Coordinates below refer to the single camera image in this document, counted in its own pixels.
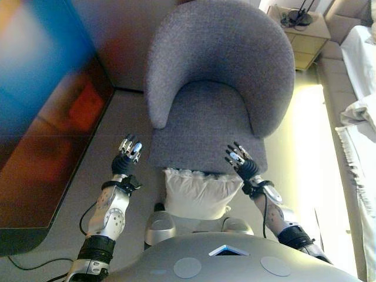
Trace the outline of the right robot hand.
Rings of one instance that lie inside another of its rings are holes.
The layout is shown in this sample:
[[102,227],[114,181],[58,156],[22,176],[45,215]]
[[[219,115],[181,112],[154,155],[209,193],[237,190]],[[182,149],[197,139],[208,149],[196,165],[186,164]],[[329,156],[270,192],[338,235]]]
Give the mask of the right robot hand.
[[233,146],[227,145],[226,153],[225,161],[230,164],[242,180],[248,181],[259,175],[257,163],[239,143],[234,142]]

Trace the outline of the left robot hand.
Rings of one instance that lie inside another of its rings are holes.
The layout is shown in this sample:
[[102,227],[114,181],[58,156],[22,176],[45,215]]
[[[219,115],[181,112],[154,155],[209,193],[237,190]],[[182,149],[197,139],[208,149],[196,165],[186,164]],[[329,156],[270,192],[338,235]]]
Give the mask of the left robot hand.
[[140,141],[135,141],[136,136],[128,134],[120,143],[118,154],[112,161],[113,174],[130,175],[134,165],[139,161],[142,147]]

